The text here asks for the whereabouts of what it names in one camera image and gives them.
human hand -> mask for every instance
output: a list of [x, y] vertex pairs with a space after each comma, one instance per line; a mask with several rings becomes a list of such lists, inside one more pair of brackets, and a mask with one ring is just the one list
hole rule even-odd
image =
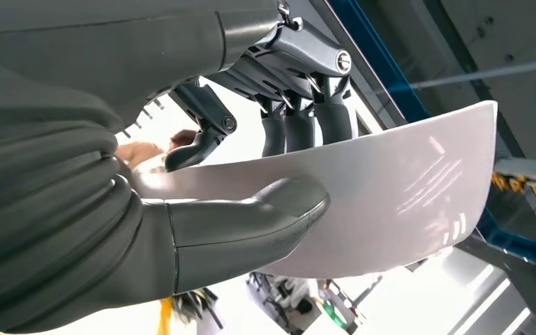
[[150, 142], [136, 141], [125, 145], [119, 145], [114, 154], [123, 161], [130, 169], [136, 168], [140, 163], [147, 161], [163, 153], [157, 144]]
[[177, 149], [179, 147], [184, 147], [186, 145], [192, 144], [194, 142], [194, 137], [197, 132], [191, 129], [183, 129], [177, 132], [170, 141], [170, 151]]

machine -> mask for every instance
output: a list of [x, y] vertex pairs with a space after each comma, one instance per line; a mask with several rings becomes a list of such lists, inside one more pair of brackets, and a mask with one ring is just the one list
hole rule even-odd
[[[311, 151], [313, 117], [333, 150], [352, 138], [351, 65], [284, 1], [0, 0], [0, 332], [54, 329], [286, 258], [327, 213], [322, 180], [289, 171], [237, 199], [144, 201], [117, 174], [113, 134], [169, 92], [200, 126], [165, 159], [188, 171], [237, 129], [203, 75], [258, 102], [263, 156]], [[464, 162], [483, 181], [495, 120], [469, 115], [487, 125], [482, 158]], [[472, 227], [459, 229], [462, 239]], [[409, 258], [446, 244], [425, 243]]]

white plastic panel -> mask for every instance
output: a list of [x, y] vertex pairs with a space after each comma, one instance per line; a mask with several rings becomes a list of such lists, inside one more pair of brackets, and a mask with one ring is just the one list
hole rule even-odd
[[291, 154], [141, 174], [135, 187], [143, 198], [238, 200], [274, 180], [309, 174], [325, 185], [332, 205], [288, 258], [264, 271], [306, 278], [381, 272], [473, 231], [493, 170], [497, 109], [486, 101]]

